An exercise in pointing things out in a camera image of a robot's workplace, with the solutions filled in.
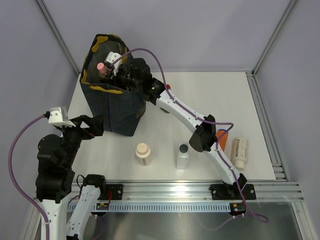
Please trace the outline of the dark blue canvas bag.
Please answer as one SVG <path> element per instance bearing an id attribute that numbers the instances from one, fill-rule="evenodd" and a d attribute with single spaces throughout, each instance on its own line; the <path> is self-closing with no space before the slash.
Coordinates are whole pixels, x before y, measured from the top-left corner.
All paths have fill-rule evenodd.
<path id="1" fill-rule="evenodd" d="M 119 36 L 96 34 L 84 59 L 79 82 L 92 115 L 103 115 L 104 130 L 132 137 L 146 111 L 146 101 L 127 87 L 105 82 L 97 69 L 109 52 L 122 56 L 128 51 Z"/>

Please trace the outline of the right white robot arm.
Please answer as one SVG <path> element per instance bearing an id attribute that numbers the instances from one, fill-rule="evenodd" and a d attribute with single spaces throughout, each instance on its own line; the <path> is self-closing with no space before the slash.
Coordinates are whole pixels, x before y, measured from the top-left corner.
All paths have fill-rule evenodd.
<path id="1" fill-rule="evenodd" d="M 172 114 L 189 129 L 189 146 L 205 154 L 219 170 L 228 196 L 237 199 L 244 193 L 248 181 L 223 152 L 212 115 L 204 116 L 180 102 L 164 81 L 153 77 L 143 58 L 135 58 L 130 65 L 125 65 L 121 58 L 107 60 L 107 66 L 111 69 L 110 80 Z"/>

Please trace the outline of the peach baby oil bottle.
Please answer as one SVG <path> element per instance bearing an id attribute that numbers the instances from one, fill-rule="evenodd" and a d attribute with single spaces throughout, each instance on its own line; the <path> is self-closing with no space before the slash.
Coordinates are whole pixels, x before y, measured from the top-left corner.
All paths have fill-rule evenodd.
<path id="1" fill-rule="evenodd" d="M 101 78 L 107 78 L 111 73 L 111 70 L 103 62 L 99 62 L 96 68 Z"/>

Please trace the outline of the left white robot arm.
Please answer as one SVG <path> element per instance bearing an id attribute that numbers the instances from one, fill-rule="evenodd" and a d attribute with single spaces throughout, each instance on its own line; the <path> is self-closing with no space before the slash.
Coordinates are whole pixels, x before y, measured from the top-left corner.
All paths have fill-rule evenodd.
<path id="1" fill-rule="evenodd" d="M 45 240 L 81 240 L 96 200 L 108 192 L 102 175 L 89 174 L 84 178 L 82 192 L 70 219 L 67 208 L 71 200 L 72 169 L 81 142 L 104 133 L 102 115 L 80 115 L 73 119 L 53 110 L 48 122 L 62 135 L 49 134 L 38 143 L 38 176 L 35 181 L 36 199 L 41 209 L 41 224 Z"/>

